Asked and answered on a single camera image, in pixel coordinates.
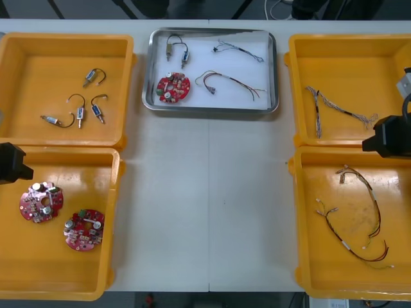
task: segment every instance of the small solenoid with wires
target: small solenoid with wires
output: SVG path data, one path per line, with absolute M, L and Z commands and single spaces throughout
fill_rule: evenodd
M 180 42 L 175 42 L 175 43 L 170 43 L 170 39 L 172 37 L 177 37 Z M 183 69 L 184 66 L 187 64 L 188 62 L 188 57 L 189 57 L 189 51 L 188 51 L 188 46 L 186 43 L 184 43 L 182 41 L 182 38 L 180 37 L 180 35 L 177 34 L 171 34 L 168 38 L 167 38 L 167 46 L 166 46 L 166 56 L 167 56 L 167 61 L 170 61 L 170 58 L 173 54 L 173 46 L 174 45 L 184 45 L 186 47 L 185 52 L 183 52 L 182 54 L 182 58 L 181 58 L 181 68 Z

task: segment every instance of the yellow plastic bin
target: yellow plastic bin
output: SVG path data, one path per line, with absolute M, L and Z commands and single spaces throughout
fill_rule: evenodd
M 339 107 L 381 119 L 401 114 L 396 83 L 411 63 L 411 35 L 293 35 L 285 63 L 290 72 L 296 146 L 360 147 L 374 131 L 319 100 L 322 138 L 316 136 L 313 94 Z
M 370 194 L 355 175 L 340 184 L 336 171 L 347 164 L 370 183 L 381 211 L 381 231 L 367 249 L 367 235 L 378 220 Z M 303 146 L 289 161 L 294 179 L 299 265 L 298 284 L 312 297 L 411 300 L 411 160 L 381 158 L 356 148 Z M 357 259 L 332 233 L 322 211 L 338 208 L 328 217 L 340 237 L 358 255 L 381 255 L 374 267 Z
M 21 147 L 33 180 L 0 185 L 0 298 L 95 300 L 113 281 L 110 268 L 114 215 L 123 165 L 104 148 Z M 35 182 L 53 182 L 64 195 L 51 221 L 35 224 L 20 213 L 23 193 Z M 66 244 L 64 223 L 80 209 L 105 215 L 103 241 L 88 252 Z
M 132 66 L 133 39 L 128 35 L 9 33 L 0 45 L 0 142 L 28 146 L 101 146 L 122 150 Z M 83 88 L 86 75 L 103 69 L 107 78 Z M 86 102 L 82 129 L 53 126 L 41 115 L 71 122 L 70 112 Z M 105 124 L 95 118 L 90 101 L 98 94 Z

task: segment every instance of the black device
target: black device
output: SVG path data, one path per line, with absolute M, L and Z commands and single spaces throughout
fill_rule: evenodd
M 33 170 L 23 164 L 25 152 L 7 142 L 0 143 L 0 185 L 14 183 L 18 179 L 33 180 Z
M 411 68 L 404 69 L 405 76 L 397 83 L 397 89 L 404 98 L 402 115 L 390 115 L 379 120 L 375 136 L 362 142 L 365 152 L 376 151 L 381 157 L 411 158 Z

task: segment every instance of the metal tray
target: metal tray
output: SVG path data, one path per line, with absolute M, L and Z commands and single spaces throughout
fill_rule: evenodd
M 207 38 L 218 35 L 230 35 L 237 33 L 260 32 L 268 34 L 268 94 L 267 109 L 249 109 L 249 108 L 215 108 L 215 107 L 185 107 L 175 105 L 156 105 L 153 100 L 153 92 L 158 80 L 155 78 L 155 68 L 157 64 L 157 48 L 159 37 L 171 34 L 177 34 L 186 38 Z M 275 38 L 271 33 L 260 30 L 244 29 L 213 29 L 213 28 L 160 28 L 155 30 L 151 36 L 148 46 L 147 68 L 144 77 L 142 99 L 144 105 L 151 110 L 162 111 L 188 111 L 188 112 L 229 112 L 229 113 L 246 113 L 246 114 L 267 114 L 273 112 L 279 104 L 278 99 L 278 78 L 277 78 L 277 50 L 275 48 Z

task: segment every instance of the red circuit board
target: red circuit board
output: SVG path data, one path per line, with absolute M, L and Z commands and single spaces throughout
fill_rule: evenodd
M 160 79 L 157 84 L 157 95 L 165 103 L 176 103 L 184 99 L 190 92 L 190 80 L 183 73 L 168 73 L 166 77 Z
M 58 215 L 58 210 L 63 207 L 63 193 L 61 189 L 55 187 L 51 182 L 35 183 L 30 186 L 28 192 L 24 193 L 20 199 L 20 213 L 27 220 L 34 223 L 49 221 Z
M 100 224 L 100 227 L 96 228 L 95 223 Z M 74 213 L 65 225 L 66 243 L 78 252 L 92 250 L 95 245 L 101 244 L 103 229 L 104 215 L 102 213 L 97 210 L 81 210 L 79 213 Z

